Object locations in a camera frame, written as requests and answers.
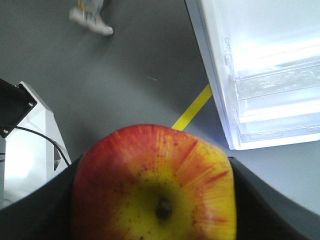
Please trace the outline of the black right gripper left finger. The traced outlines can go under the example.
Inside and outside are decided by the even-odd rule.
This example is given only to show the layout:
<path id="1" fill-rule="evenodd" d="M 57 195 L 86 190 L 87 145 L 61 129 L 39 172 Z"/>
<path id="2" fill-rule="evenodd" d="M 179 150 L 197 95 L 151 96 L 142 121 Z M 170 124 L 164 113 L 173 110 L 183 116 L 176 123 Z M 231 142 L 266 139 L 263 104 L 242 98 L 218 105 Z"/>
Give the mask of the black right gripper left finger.
<path id="1" fill-rule="evenodd" d="M 71 240 L 71 195 L 80 159 L 0 211 L 2 240 Z"/>

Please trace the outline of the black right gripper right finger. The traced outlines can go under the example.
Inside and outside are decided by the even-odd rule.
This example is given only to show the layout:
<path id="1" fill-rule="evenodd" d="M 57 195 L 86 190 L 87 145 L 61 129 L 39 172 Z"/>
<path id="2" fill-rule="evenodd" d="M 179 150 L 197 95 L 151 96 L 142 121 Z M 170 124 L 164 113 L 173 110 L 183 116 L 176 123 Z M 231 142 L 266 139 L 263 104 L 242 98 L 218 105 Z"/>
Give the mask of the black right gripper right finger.
<path id="1" fill-rule="evenodd" d="M 235 157 L 233 170 L 238 240 L 318 240 L 320 216 L 260 179 Z"/>

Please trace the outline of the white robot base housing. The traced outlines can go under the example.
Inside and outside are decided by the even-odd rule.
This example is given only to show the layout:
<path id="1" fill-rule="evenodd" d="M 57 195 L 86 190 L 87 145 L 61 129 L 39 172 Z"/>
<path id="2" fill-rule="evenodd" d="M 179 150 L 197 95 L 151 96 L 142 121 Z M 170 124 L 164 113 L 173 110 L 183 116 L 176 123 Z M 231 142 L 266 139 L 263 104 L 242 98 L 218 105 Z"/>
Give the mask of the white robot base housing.
<path id="1" fill-rule="evenodd" d="M 0 207 L 35 192 L 72 163 L 53 111 L 27 83 L 0 81 Z"/>

